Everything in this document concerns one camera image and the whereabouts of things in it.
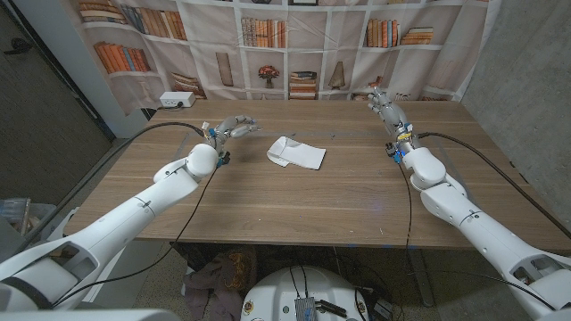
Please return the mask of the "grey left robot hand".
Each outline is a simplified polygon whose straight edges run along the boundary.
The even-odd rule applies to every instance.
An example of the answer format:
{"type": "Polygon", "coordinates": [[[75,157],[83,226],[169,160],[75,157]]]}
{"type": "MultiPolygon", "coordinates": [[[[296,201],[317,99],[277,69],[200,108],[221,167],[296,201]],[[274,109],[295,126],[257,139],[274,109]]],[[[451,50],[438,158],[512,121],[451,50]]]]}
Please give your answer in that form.
{"type": "Polygon", "coordinates": [[[246,115],[230,116],[215,128],[206,131],[208,144],[218,153],[224,151],[224,145],[229,138],[239,138],[252,132],[262,130],[256,119],[246,115]]]}

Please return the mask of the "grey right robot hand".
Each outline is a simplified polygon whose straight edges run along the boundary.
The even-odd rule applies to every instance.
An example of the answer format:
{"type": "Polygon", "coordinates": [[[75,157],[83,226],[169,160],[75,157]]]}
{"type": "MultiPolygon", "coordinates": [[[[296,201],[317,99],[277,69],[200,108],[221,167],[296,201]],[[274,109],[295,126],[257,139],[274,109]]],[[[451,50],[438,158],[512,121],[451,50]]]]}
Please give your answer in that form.
{"type": "Polygon", "coordinates": [[[383,121],[397,149],[403,152],[416,149],[417,138],[413,134],[413,126],[403,109],[397,103],[393,103],[378,86],[373,88],[368,98],[370,100],[368,107],[383,121]]]}

